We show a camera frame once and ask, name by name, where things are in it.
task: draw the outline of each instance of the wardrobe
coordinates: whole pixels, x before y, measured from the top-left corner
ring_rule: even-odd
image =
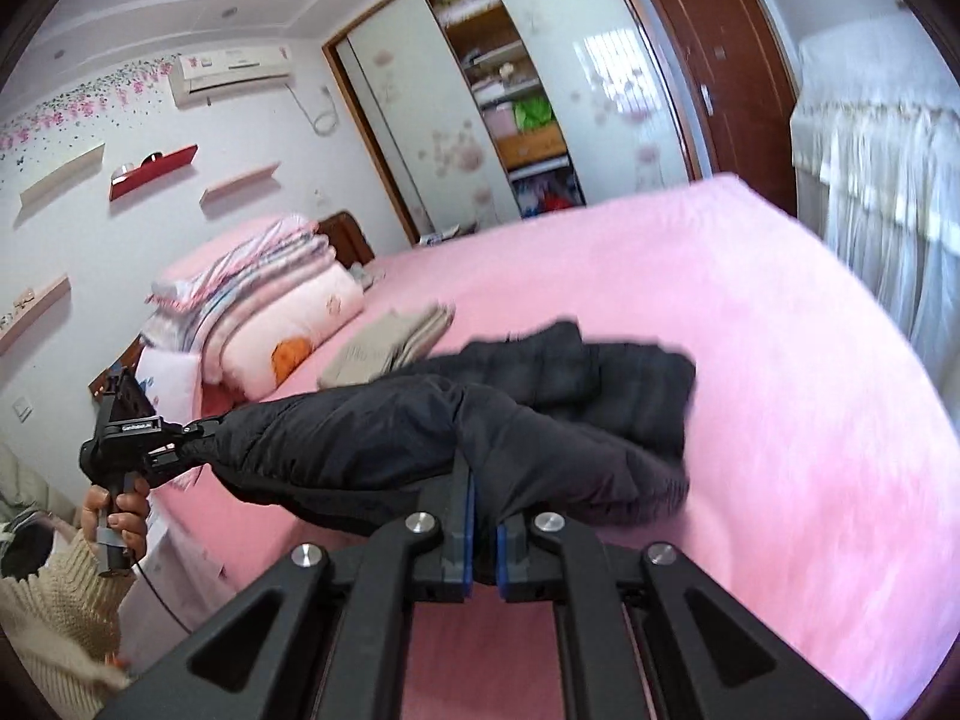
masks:
[[[421,234],[689,180],[625,0],[390,0],[333,49],[371,156]]]

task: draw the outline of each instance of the wooden headboard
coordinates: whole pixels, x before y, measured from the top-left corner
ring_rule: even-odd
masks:
[[[318,221],[316,226],[318,235],[325,235],[330,238],[330,245],[337,250],[337,261],[344,267],[349,268],[354,263],[366,265],[373,260],[373,250],[360,225],[353,215],[348,211],[341,211],[330,218]],[[130,346],[108,367],[104,368],[100,375],[90,382],[88,389],[93,399],[99,403],[104,396],[104,385],[107,384],[107,374],[114,367],[132,367],[140,362],[140,356],[143,353],[143,341],[137,337]]]

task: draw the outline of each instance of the human hand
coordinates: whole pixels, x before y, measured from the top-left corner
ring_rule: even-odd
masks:
[[[150,515],[147,494],[150,493],[150,485],[146,479],[138,476],[133,488],[134,493],[117,496],[116,507],[120,512],[111,514],[107,518],[107,525],[112,531],[120,533],[120,538],[133,552],[133,560],[141,560],[147,554],[147,517]],[[97,541],[100,510],[107,507],[107,500],[109,493],[97,485],[92,485],[83,498],[80,526],[83,528],[83,537],[91,544]]]

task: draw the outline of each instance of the brown wooden door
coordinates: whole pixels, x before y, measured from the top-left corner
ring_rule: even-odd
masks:
[[[653,0],[685,65],[714,170],[797,215],[790,115],[797,99],[757,0]]]

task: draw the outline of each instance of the stack of blankets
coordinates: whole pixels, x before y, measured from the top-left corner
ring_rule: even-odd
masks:
[[[363,290],[315,223],[258,218],[163,271],[141,330],[150,346],[198,359],[205,384],[247,400],[277,389],[363,309]]]

